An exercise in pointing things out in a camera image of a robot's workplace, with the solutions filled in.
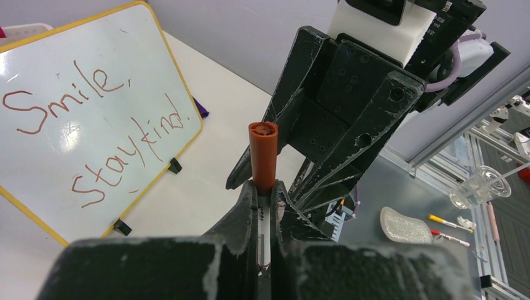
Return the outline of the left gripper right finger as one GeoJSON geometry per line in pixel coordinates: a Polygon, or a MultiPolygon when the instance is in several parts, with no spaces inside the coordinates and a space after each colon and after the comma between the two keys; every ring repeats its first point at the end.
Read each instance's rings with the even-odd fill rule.
{"type": "Polygon", "coordinates": [[[446,249],[383,242],[339,244],[271,191],[273,299],[475,299],[469,274],[446,249]]]}

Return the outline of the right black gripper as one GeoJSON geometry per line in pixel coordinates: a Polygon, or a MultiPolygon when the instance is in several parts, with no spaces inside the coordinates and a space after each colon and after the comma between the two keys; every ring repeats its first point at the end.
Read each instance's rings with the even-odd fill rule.
{"type": "Polygon", "coordinates": [[[343,41],[343,34],[333,39],[311,26],[299,28],[262,119],[277,124],[278,151],[290,145],[317,163],[291,197],[302,212],[347,197],[364,173],[351,164],[425,90],[424,81],[343,41]]]}

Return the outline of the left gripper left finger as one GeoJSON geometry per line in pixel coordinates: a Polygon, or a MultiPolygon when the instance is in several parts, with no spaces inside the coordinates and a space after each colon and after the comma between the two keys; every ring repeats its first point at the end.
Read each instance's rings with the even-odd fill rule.
{"type": "Polygon", "coordinates": [[[258,195],[201,236],[85,239],[57,258],[39,299],[256,299],[258,195]]]}

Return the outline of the white marker pen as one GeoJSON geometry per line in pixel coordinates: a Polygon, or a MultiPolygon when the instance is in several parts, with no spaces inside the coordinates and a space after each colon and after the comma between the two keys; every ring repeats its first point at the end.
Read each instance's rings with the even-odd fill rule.
{"type": "Polygon", "coordinates": [[[257,197],[257,212],[257,263],[267,270],[271,263],[271,208],[265,196],[257,197]]]}

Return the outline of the red marker cap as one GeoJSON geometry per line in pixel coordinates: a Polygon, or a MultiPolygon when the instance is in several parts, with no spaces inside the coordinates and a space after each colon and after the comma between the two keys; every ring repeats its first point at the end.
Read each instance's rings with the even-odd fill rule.
{"type": "Polygon", "coordinates": [[[278,125],[253,122],[248,126],[252,180],[259,196],[270,195],[276,182],[278,125]]]}

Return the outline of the yellow framed whiteboard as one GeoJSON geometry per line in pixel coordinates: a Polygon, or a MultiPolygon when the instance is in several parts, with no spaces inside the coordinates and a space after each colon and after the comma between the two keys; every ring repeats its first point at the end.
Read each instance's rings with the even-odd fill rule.
{"type": "Polygon", "coordinates": [[[1,194],[62,245],[107,235],[202,128],[143,1],[1,48],[1,194]]]}

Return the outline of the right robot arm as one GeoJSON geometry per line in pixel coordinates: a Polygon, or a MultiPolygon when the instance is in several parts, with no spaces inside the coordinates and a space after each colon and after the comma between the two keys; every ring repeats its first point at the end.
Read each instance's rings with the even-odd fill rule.
{"type": "Polygon", "coordinates": [[[301,153],[290,200],[343,199],[413,112],[451,105],[509,56],[475,21],[481,1],[339,1],[329,29],[300,27],[262,125],[301,153]]]}

